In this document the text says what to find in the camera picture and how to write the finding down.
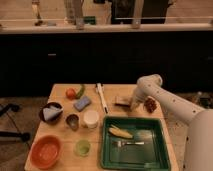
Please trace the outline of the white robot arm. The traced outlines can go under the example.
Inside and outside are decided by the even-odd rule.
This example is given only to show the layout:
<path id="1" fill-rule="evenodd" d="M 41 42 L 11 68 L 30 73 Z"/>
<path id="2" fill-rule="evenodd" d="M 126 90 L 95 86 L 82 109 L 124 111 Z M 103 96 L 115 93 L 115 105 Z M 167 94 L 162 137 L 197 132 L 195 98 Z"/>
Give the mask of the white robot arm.
<path id="1" fill-rule="evenodd" d="M 213 171 L 213 109 L 205 109 L 162 88 L 159 74 L 142 76 L 132 94 L 135 109 L 153 97 L 188 126 L 183 171 Z"/>

